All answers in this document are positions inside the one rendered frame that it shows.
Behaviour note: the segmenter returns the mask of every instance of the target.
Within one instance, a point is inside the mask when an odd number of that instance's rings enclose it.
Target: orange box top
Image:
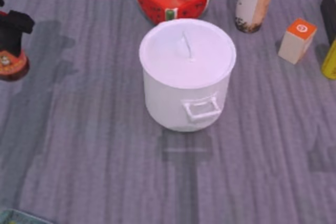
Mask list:
[[[302,18],[295,20],[288,28],[287,31],[299,38],[306,40],[315,33],[317,26],[305,21]]]

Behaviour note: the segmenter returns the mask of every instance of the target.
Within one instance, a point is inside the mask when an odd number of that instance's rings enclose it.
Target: orange box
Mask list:
[[[278,55],[296,64],[307,52],[316,31],[317,26],[298,18],[287,28]]]

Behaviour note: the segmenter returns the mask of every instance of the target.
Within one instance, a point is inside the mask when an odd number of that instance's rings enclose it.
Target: white lid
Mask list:
[[[230,74],[236,61],[231,38],[219,27],[198,19],[160,23],[143,38],[139,53],[149,75],[180,89],[213,85]]]

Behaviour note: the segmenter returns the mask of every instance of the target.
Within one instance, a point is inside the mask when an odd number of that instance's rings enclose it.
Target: teal object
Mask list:
[[[21,211],[8,209],[1,212],[0,224],[51,224],[51,223]]]

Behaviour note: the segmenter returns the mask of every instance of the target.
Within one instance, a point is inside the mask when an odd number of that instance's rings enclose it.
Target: tabletop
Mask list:
[[[138,48],[153,27],[135,0],[5,0],[35,21],[29,74],[0,82],[0,205],[53,223],[334,224],[336,82],[320,71],[321,0],[272,0],[261,30],[236,30],[236,0],[202,17],[237,47],[225,108],[195,133],[144,105]],[[301,17],[304,59],[277,56]]]

